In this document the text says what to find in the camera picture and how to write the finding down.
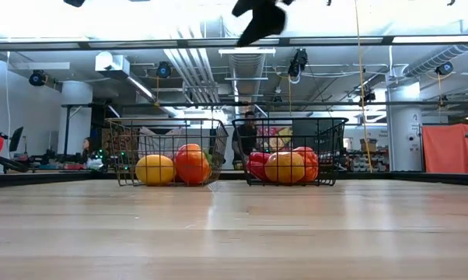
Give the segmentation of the red bell pepper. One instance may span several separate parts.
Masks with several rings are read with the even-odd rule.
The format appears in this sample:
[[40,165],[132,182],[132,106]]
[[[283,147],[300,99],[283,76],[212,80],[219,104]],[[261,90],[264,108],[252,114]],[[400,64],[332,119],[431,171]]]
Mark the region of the red bell pepper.
[[247,161],[247,170],[249,171],[249,173],[259,180],[267,181],[268,178],[265,173],[264,166],[267,163],[270,156],[270,153],[264,152],[250,153],[249,159]]

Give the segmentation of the plain orange bell pepper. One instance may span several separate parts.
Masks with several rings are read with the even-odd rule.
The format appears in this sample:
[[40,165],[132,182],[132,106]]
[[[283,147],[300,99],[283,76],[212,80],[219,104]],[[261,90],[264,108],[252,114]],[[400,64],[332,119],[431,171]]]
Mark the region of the plain orange bell pepper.
[[264,164],[269,181],[292,184],[305,175],[304,159],[296,152],[276,152]]

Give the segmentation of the orange pepper with green stem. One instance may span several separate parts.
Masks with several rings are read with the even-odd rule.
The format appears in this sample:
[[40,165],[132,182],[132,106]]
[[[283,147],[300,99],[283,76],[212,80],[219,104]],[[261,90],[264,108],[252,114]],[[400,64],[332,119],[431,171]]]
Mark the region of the orange pepper with green stem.
[[293,149],[294,152],[298,153],[304,161],[305,172],[300,182],[311,182],[314,181],[319,172],[319,160],[317,154],[312,148],[307,146],[300,146]]

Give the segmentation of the orange-red ribbed fruit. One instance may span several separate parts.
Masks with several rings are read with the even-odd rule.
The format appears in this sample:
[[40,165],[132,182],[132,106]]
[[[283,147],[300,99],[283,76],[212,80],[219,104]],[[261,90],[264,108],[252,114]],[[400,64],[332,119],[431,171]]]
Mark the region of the orange-red ribbed fruit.
[[210,164],[198,144],[182,145],[174,158],[177,175],[186,184],[203,184],[210,174]]

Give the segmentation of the yellow orange fruit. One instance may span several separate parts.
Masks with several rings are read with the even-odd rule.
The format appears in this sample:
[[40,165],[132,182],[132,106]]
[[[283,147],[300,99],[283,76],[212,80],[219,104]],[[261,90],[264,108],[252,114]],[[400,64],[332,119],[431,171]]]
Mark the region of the yellow orange fruit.
[[176,176],[173,161],[162,155],[148,155],[140,158],[135,166],[135,175],[146,185],[166,185]]

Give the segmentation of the white ceiling light fixture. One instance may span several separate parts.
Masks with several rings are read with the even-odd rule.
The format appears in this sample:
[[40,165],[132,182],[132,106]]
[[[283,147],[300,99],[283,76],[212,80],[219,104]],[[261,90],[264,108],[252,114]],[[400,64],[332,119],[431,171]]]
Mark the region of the white ceiling light fixture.
[[219,49],[218,53],[220,55],[255,55],[255,54],[270,54],[275,56],[276,50],[274,48],[257,48],[257,47],[238,47],[231,49]]

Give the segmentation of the white ceiling air unit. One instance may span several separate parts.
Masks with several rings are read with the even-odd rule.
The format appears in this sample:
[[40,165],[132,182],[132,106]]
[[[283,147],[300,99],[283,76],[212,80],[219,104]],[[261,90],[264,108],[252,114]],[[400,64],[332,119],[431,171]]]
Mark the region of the white ceiling air unit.
[[107,78],[125,80],[131,74],[130,66],[129,60],[121,54],[103,51],[95,57],[95,71]]

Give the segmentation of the black round ceiling device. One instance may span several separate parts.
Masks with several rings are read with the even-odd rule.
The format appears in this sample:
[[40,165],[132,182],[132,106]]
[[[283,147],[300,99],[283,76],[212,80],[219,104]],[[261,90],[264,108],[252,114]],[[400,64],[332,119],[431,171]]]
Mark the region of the black round ceiling device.
[[453,64],[450,61],[447,61],[441,65],[439,65],[435,69],[435,73],[437,75],[443,76],[443,75],[449,75],[453,72]]
[[161,61],[156,69],[156,76],[160,79],[168,79],[171,76],[172,69],[167,61]]
[[43,70],[33,70],[29,77],[29,83],[31,86],[44,86],[47,81],[47,76]]

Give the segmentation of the black horizontal pipe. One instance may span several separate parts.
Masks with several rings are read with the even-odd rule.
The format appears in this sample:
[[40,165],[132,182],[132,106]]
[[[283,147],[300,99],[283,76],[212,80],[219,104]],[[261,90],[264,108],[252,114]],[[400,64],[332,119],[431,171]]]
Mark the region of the black horizontal pipe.
[[[376,106],[400,106],[400,105],[439,105],[441,104],[438,101],[386,101],[386,102],[372,102],[365,103],[368,105]],[[445,100],[442,101],[444,105],[468,105],[468,100]],[[248,106],[274,106],[274,107],[312,107],[312,106],[323,106],[323,107],[333,107],[333,106],[361,106],[359,102],[224,102],[224,103],[134,103],[134,104],[124,104],[122,107],[222,107],[222,106],[231,106],[231,107],[248,107]]]

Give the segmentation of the plain white column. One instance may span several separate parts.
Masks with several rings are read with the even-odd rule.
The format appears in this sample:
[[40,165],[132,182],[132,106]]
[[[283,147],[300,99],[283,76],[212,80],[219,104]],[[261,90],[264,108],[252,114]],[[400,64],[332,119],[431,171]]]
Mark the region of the plain white column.
[[68,120],[67,154],[74,155],[82,152],[84,139],[89,137],[91,128],[92,108],[81,107],[93,101],[93,87],[85,82],[64,82],[61,91],[61,105],[72,105],[70,112],[62,107],[58,135],[58,153],[65,151],[66,121]]

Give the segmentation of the person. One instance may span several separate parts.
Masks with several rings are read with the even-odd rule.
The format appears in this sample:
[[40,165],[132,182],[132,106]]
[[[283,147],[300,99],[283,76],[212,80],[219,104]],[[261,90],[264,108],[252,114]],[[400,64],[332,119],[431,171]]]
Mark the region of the person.
[[93,140],[90,137],[83,140],[80,163],[89,170],[99,170],[103,167],[103,161],[93,148]]
[[234,129],[232,136],[232,164],[235,170],[239,169],[239,164],[243,160],[248,160],[250,153],[257,147],[257,129],[253,120],[255,118],[255,113],[253,111],[247,111],[244,117],[245,120]]

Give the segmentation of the black monitor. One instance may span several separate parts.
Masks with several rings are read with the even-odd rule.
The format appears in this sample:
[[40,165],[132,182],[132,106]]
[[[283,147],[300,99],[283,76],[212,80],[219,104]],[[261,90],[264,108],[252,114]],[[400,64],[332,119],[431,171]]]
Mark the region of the black monitor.
[[10,152],[15,152],[18,149],[19,141],[22,137],[22,133],[23,133],[23,127],[19,127],[13,132],[12,136],[9,138],[10,140],[9,151]]

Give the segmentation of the white column with signs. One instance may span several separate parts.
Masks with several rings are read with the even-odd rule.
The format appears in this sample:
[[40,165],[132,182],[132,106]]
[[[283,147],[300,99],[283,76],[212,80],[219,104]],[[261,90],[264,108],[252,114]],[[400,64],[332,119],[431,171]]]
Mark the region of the white column with signs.
[[387,88],[386,119],[391,171],[422,171],[420,83],[391,85]]

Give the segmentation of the orange fabric partition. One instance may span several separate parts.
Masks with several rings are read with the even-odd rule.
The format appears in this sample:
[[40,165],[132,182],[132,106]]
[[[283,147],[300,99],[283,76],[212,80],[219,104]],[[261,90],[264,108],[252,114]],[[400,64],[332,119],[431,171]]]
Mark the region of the orange fabric partition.
[[424,126],[427,173],[468,173],[468,124]]

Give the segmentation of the silver round ceiling duct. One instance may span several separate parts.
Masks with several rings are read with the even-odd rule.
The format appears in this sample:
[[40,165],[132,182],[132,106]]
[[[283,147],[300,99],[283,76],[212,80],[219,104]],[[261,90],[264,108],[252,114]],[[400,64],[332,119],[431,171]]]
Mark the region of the silver round ceiling duct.
[[235,102],[252,103],[258,98],[263,81],[265,54],[230,54],[229,68]]

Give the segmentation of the black overhead frame beam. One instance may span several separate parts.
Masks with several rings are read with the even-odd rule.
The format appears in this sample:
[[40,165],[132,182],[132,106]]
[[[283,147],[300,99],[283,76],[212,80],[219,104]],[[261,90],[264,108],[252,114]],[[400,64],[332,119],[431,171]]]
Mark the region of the black overhead frame beam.
[[[258,40],[254,47],[389,46],[468,44],[468,35],[419,35],[383,37],[272,37]],[[88,51],[168,48],[235,47],[235,38],[168,40],[0,40],[0,51]]]

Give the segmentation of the ribbed silver air duct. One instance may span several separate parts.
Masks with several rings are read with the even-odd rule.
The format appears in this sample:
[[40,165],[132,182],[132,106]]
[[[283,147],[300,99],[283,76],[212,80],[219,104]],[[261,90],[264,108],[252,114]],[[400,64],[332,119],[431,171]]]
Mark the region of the ribbed silver air duct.
[[445,64],[446,62],[450,62],[452,59],[457,58],[466,52],[468,52],[468,44],[455,44],[438,49],[425,55],[423,58],[420,58],[412,64],[409,64],[402,71],[402,74],[407,78],[422,75]]

